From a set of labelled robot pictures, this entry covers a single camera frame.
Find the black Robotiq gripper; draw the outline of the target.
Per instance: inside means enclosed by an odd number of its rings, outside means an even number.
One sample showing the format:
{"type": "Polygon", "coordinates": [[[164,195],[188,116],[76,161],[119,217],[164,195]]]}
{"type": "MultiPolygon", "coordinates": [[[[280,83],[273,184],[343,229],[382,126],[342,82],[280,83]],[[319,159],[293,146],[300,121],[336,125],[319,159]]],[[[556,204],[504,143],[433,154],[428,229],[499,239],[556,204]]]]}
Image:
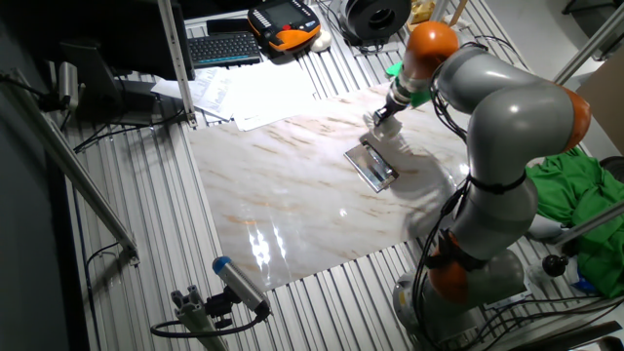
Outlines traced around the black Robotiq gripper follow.
{"type": "Polygon", "coordinates": [[[391,124],[395,120],[393,115],[404,110],[406,108],[406,102],[401,99],[396,99],[394,96],[388,94],[386,96],[385,104],[379,110],[373,112],[373,123],[376,127],[380,126],[384,121],[384,124],[391,124]]]}

